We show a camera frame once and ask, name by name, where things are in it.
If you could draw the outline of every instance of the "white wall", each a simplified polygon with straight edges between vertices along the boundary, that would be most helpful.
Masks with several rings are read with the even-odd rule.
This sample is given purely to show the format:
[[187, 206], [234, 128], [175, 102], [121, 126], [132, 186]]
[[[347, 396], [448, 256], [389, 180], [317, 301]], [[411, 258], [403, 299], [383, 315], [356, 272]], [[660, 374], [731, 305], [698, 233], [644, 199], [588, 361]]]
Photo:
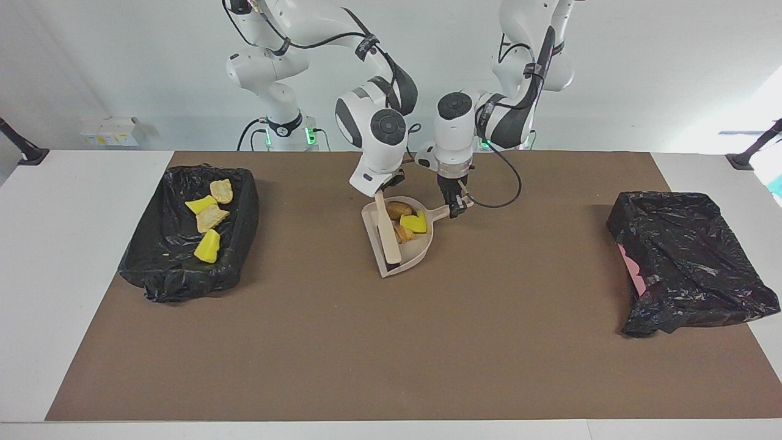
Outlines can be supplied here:
[[[418, 83], [412, 121], [425, 130], [413, 148], [431, 136], [440, 96], [499, 89], [490, 57], [500, 0], [339, 3]], [[41, 47], [46, 37], [14, 18], [28, 6], [27, 21], [40, 20], [53, 44]], [[145, 148], [229, 150], [263, 112], [224, 72], [243, 43], [219, 0], [2, 0], [0, 8], [0, 113], [39, 144], [81, 148], [78, 118], [106, 112], [146, 124]], [[567, 40], [576, 81], [543, 96], [536, 148], [710, 151], [690, 139], [711, 133], [706, 121], [747, 100], [780, 66], [780, 18], [774, 0], [577, 3]], [[333, 121], [335, 98], [371, 72], [342, 48], [311, 55], [311, 69], [287, 82], [333, 146], [347, 148]]]

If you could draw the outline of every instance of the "black pole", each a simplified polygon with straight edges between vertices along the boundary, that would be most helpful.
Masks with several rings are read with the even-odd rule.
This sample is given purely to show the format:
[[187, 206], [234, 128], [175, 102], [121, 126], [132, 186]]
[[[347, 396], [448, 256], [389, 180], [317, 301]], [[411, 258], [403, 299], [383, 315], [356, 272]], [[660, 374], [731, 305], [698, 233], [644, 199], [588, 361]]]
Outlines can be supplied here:
[[764, 145], [769, 143], [771, 139], [777, 137], [782, 132], [782, 119], [778, 120], [776, 124], [767, 132], [763, 133], [751, 147], [741, 154], [727, 154], [726, 157], [731, 165], [737, 170], [751, 171], [754, 168], [749, 164], [749, 159], [753, 154], [760, 151]]
[[25, 139], [22, 135], [17, 133], [5, 119], [0, 117], [0, 132], [5, 135], [16, 148], [22, 152], [22, 159], [19, 161], [19, 165], [38, 165], [48, 154], [47, 148], [38, 148], [37, 145]]

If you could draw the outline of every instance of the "black trash bag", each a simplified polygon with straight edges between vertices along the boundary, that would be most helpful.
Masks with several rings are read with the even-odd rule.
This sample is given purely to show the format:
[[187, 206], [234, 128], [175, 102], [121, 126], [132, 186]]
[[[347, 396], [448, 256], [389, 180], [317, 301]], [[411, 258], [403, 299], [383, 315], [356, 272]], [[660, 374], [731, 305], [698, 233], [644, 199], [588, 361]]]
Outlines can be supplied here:
[[[217, 262], [193, 256], [203, 235], [185, 201], [210, 194], [210, 183], [230, 179], [234, 199], [220, 208], [231, 214], [215, 228], [220, 234]], [[258, 226], [258, 192], [249, 170], [208, 164], [166, 170], [139, 221], [119, 266], [130, 284], [143, 287], [154, 302], [187, 301], [230, 289], [239, 282], [242, 266]]]
[[729, 326], [780, 311], [777, 295], [760, 280], [705, 194], [621, 193], [608, 229], [640, 266], [646, 286], [633, 293], [622, 328], [628, 336]]

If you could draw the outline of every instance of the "brown table surface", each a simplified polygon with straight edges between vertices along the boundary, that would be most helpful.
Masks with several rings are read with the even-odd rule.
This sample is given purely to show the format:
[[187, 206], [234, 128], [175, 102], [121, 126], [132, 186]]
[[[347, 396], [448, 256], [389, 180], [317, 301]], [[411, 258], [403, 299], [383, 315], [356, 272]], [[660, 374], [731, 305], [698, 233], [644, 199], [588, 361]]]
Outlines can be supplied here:
[[[352, 189], [355, 153], [176, 153], [248, 168], [260, 224], [242, 282], [159, 305], [117, 277], [47, 420], [782, 417], [748, 326], [619, 334], [626, 270], [605, 227], [621, 191], [667, 190], [646, 153], [515, 152], [522, 199], [438, 223], [426, 259], [382, 280]], [[487, 203], [515, 180], [493, 155]], [[407, 166], [388, 195], [442, 204]]]

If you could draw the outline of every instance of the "white robotic arm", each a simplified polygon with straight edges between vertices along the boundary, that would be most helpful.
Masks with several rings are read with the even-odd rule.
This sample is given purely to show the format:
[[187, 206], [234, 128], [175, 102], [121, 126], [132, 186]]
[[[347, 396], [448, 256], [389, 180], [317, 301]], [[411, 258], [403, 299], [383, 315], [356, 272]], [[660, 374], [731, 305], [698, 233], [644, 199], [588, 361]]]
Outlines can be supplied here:
[[503, 39], [493, 65], [503, 93], [462, 90], [440, 100], [435, 142], [421, 148], [416, 162], [437, 173], [451, 218], [467, 208], [461, 195], [472, 169], [475, 137], [492, 149], [519, 148], [532, 129], [540, 93], [562, 90], [572, 81], [572, 62], [564, 48], [574, 1], [503, 0]]
[[[267, 122], [274, 143], [285, 143], [301, 128], [303, 115], [288, 86], [278, 81], [309, 67], [304, 50], [322, 45], [354, 49], [376, 75], [337, 100], [340, 131], [363, 150], [350, 183], [372, 197], [404, 178], [400, 165], [407, 147], [407, 124], [418, 100], [412, 78], [383, 51], [379, 40], [348, 9], [328, 0], [231, 0], [242, 36], [256, 47], [234, 54], [228, 74], [267, 104]], [[290, 142], [301, 143], [300, 139]]]

